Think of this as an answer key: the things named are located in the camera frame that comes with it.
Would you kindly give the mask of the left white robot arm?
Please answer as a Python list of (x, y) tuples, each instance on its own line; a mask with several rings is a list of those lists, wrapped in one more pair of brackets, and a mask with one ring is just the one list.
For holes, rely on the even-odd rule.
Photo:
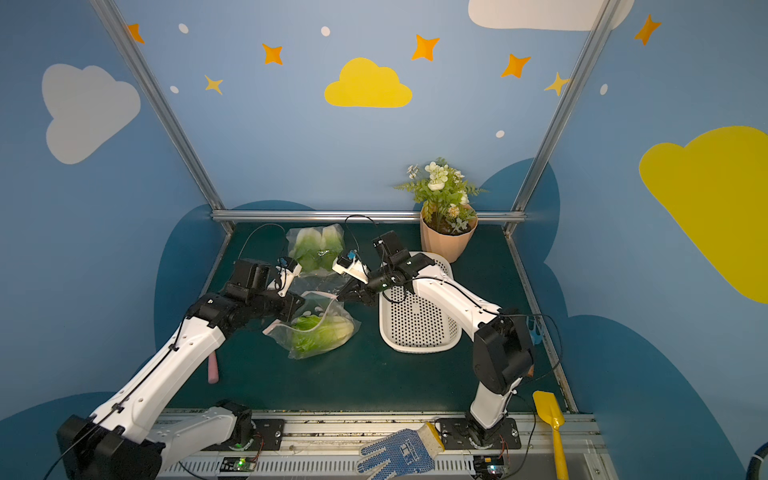
[(155, 422), (170, 400), (235, 332), (250, 321), (286, 320), (304, 303), (289, 287), (300, 264), (236, 261), (219, 292), (186, 311), (167, 343), (88, 417), (70, 416), (58, 429), (58, 464), (70, 479), (154, 479), (169, 466), (213, 445), (244, 450), (255, 436), (250, 408), (222, 401), (167, 429)]

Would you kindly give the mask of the blue-zip bag with cabbages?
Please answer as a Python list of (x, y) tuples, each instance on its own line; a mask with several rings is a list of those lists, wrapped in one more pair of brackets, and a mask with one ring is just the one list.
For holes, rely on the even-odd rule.
[(288, 256), (301, 265), (290, 290), (295, 293), (318, 291), (335, 296), (347, 277), (332, 267), (346, 250), (344, 230), (340, 224), (292, 228), (287, 232)]

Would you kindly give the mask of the green chinese cabbage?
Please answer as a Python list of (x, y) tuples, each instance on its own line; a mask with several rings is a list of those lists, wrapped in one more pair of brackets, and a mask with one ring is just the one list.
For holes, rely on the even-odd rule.
[(356, 333), (356, 324), (352, 320), (337, 315), (300, 317), (294, 321), (292, 328), (290, 356), (295, 359), (334, 350)]

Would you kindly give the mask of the pink-zip dotted zip-top bag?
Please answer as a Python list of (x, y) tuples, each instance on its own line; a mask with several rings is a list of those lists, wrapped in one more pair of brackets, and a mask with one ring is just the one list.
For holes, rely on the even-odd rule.
[(274, 340), (293, 360), (322, 355), (346, 344), (360, 329), (354, 319), (330, 293), (307, 291), (305, 303), (287, 322), (275, 320), (262, 334)]

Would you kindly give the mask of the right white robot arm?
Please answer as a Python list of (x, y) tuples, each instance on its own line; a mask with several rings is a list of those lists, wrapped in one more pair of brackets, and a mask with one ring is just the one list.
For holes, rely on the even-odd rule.
[(373, 245), (381, 260), (376, 270), (368, 270), (351, 249), (334, 260), (332, 270), (350, 277), (338, 299), (371, 305), (377, 295), (401, 287), (446, 313), (473, 342), (472, 367), (479, 385), (469, 416), (484, 431), (495, 428), (535, 364), (527, 316), (475, 295), (449, 278), (432, 257), (409, 252), (393, 231)]

